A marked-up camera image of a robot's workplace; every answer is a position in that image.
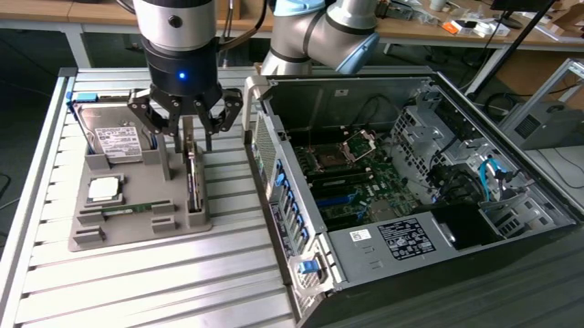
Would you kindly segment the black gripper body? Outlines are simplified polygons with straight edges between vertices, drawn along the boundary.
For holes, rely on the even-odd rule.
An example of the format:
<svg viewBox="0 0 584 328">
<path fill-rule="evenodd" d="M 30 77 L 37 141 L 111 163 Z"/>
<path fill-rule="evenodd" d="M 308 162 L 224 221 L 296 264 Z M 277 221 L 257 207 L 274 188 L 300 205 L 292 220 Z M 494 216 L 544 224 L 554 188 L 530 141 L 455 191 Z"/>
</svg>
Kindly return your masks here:
<svg viewBox="0 0 584 328">
<path fill-rule="evenodd" d="M 196 113 L 196 104 L 210 110 L 222 97 L 218 82 L 218 41 L 201 48 L 170 51 L 141 38 L 152 75 L 154 101 L 169 111 Z"/>
</svg>

